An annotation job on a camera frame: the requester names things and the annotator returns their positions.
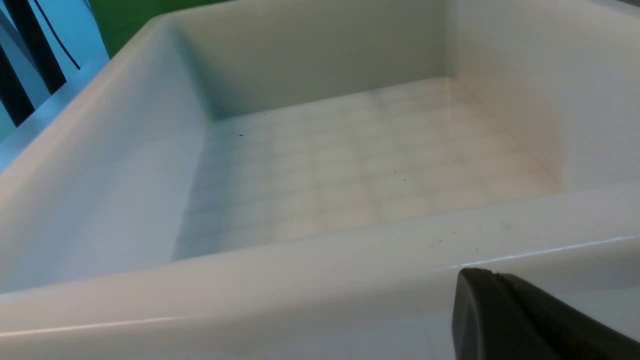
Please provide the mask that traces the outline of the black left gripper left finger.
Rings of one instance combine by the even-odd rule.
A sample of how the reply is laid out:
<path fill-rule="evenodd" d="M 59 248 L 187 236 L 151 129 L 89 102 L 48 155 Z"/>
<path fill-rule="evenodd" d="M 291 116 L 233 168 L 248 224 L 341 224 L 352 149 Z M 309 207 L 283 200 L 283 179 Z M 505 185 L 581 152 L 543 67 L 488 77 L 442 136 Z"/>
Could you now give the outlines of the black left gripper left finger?
<path fill-rule="evenodd" d="M 457 360 L 559 360 L 498 276 L 464 268 L 457 275 L 451 335 Z"/>

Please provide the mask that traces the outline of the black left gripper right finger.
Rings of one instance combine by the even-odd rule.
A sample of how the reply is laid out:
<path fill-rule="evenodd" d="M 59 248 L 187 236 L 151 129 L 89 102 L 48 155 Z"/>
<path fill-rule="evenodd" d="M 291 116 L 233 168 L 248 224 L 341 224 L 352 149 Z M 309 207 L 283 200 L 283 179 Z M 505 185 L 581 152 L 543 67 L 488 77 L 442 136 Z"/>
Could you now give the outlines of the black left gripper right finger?
<path fill-rule="evenodd" d="M 499 273 L 535 332 L 563 360 L 638 360 L 638 341 L 596 321 L 519 276 Z"/>

